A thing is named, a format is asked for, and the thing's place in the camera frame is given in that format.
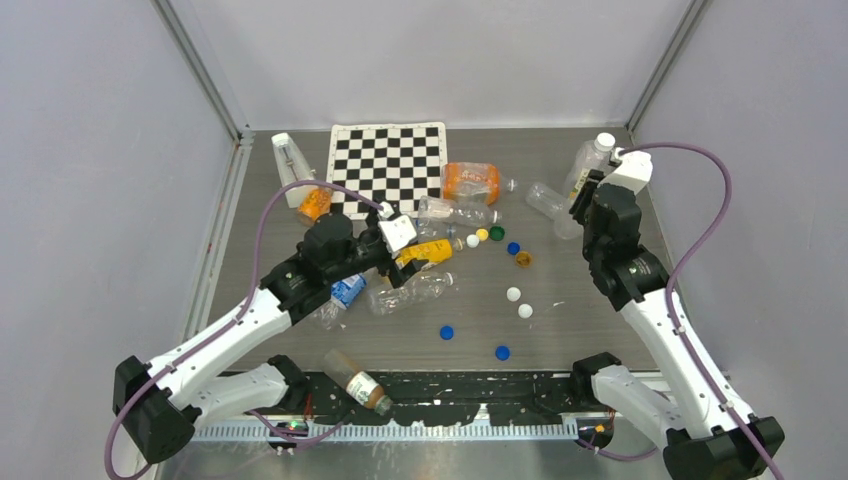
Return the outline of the tall clear juice bottle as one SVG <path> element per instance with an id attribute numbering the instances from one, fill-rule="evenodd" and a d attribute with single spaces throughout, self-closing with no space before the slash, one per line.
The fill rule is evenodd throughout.
<path id="1" fill-rule="evenodd" d="M 613 150 L 612 149 L 609 152 L 597 151 L 593 145 L 595 137 L 593 139 L 585 141 L 580 146 L 575 156 L 574 164 L 572 165 L 569 173 L 566 176 L 563 190 L 566 198 L 570 202 L 573 201 L 573 198 L 575 196 L 575 194 L 573 193 L 573 191 L 575 190 L 575 184 L 580 178 L 583 170 L 602 169 L 603 166 L 608 162 L 610 154 Z"/>

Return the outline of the large white bottle cap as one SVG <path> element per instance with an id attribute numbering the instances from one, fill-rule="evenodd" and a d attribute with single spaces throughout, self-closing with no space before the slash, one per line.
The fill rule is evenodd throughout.
<path id="1" fill-rule="evenodd" d="M 608 132 L 599 133 L 594 139 L 594 148 L 600 152 L 611 151 L 616 144 L 615 137 Z"/>

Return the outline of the brown coffee bottle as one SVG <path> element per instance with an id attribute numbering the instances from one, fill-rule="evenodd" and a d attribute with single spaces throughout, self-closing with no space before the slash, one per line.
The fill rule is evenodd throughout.
<path id="1" fill-rule="evenodd" d="M 378 415 L 386 415 L 393 400 L 369 373 L 339 350 L 327 352 L 322 361 L 324 373 L 359 405 Z"/>

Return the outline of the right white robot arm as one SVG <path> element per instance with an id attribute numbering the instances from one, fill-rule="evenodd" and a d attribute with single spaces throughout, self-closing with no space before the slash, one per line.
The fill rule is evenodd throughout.
<path id="1" fill-rule="evenodd" d="M 571 397 L 627 418 L 661 453 L 674 479 L 754 479 L 785 440 L 779 422 L 738 395 L 697 338 L 669 275 L 640 242 L 633 186 L 589 172 L 570 209 L 584 229 L 582 254 L 594 285 L 637 333 L 671 395 L 664 397 L 609 352 L 576 361 Z"/>

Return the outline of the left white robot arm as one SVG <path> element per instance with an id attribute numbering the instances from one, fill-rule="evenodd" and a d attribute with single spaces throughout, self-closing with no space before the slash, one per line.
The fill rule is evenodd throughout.
<path id="1" fill-rule="evenodd" d="M 371 211 L 353 233 L 344 215 L 325 214 L 295 253 L 277 264 L 230 312 L 183 344 L 147 362 L 130 356 L 115 369 L 113 411 L 141 456 L 158 464 L 180 452 L 208 424 L 256 408 L 298 412 L 307 398 L 302 372 L 277 355 L 235 376 L 224 371 L 262 342 L 285 332 L 331 298 L 334 284 L 377 270 L 399 287 L 418 265 L 398 266 L 417 241 L 414 221 Z"/>

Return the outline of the yellow label bottle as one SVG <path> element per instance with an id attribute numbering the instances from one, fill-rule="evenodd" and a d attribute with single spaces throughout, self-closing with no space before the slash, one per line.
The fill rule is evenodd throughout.
<path id="1" fill-rule="evenodd" d="M 398 267 L 403 268 L 412 261 L 424 261 L 421 270 L 428 270 L 451 259 L 455 253 L 462 251 L 464 243 L 461 239 L 439 239 L 411 245 L 401 250 L 395 259 Z"/>

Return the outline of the blue label clear bottle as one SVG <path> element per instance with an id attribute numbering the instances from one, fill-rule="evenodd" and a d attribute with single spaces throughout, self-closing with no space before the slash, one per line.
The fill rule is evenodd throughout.
<path id="1" fill-rule="evenodd" d="M 335 282 L 331 286 L 329 300 L 319 307 L 312 316 L 322 328 L 327 330 L 334 328 L 340 324 L 341 317 L 346 314 L 366 286 L 367 279 L 362 273 Z"/>

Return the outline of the clear bottle behind Pepsi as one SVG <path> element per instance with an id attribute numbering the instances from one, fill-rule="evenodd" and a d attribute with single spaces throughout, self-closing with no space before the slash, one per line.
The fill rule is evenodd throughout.
<path id="1" fill-rule="evenodd" d="M 468 227 L 487 227 L 503 220 L 503 214 L 482 202 L 458 202 L 423 196 L 419 201 L 418 219 Z"/>

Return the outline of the gold brown bottle cap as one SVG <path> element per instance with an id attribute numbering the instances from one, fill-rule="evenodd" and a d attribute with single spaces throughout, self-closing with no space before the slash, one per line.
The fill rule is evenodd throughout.
<path id="1" fill-rule="evenodd" d="M 527 251 L 519 251 L 514 256 L 514 262 L 521 268 L 528 268 L 533 264 L 533 256 Z"/>

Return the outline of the green bottle cap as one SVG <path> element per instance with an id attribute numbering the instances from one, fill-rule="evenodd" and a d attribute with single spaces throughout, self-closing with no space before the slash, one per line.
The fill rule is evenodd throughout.
<path id="1" fill-rule="evenodd" d="M 488 230 L 489 238 L 493 241 L 503 241 L 506 236 L 505 229 L 500 225 L 493 225 Z"/>

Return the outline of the orange label wide bottle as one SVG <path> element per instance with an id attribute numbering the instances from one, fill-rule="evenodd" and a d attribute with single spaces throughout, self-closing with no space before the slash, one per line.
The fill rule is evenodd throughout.
<path id="1" fill-rule="evenodd" d="M 456 202 L 480 202 L 493 205 L 504 192 L 513 192 L 515 179 L 503 176 L 489 163 L 454 162 L 441 169 L 442 196 Z"/>

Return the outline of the small orange bottle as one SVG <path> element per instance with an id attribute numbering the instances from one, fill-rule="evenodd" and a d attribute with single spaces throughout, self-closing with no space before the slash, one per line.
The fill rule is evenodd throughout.
<path id="1" fill-rule="evenodd" d="M 310 191 L 296 211 L 296 218 L 306 226 L 312 226 L 316 220 L 330 211 L 333 192 L 327 187 L 317 187 Z"/>

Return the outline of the small white bottle cap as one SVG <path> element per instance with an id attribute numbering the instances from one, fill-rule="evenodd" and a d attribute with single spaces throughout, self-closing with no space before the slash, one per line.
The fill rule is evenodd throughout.
<path id="1" fill-rule="evenodd" d="M 517 302 L 522 296 L 522 291 L 518 287 L 509 287 L 506 291 L 506 298 L 510 302 Z"/>

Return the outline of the white metronome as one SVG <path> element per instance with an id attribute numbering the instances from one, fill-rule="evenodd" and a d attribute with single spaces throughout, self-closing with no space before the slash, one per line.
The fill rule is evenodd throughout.
<path id="1" fill-rule="evenodd" d="M 288 133 L 277 133 L 271 137 L 275 162 L 283 187 L 289 184 L 314 180 L 315 170 L 311 168 L 300 148 Z M 298 208 L 307 195 L 315 189 L 314 185 L 292 187 L 285 192 L 289 208 Z"/>

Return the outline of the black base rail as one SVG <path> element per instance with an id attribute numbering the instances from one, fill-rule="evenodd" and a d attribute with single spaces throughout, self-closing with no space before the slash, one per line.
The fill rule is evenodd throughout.
<path id="1" fill-rule="evenodd" d="M 598 414 L 610 421 L 611 409 L 577 392 L 570 372 L 372 371 L 370 375 L 393 401 L 380 415 L 357 403 L 321 371 L 307 371 L 292 401 L 259 410 L 267 416 L 289 415 L 323 425 L 340 421 L 406 427 L 465 426 L 486 413 L 496 426 L 554 425 L 569 415 Z"/>

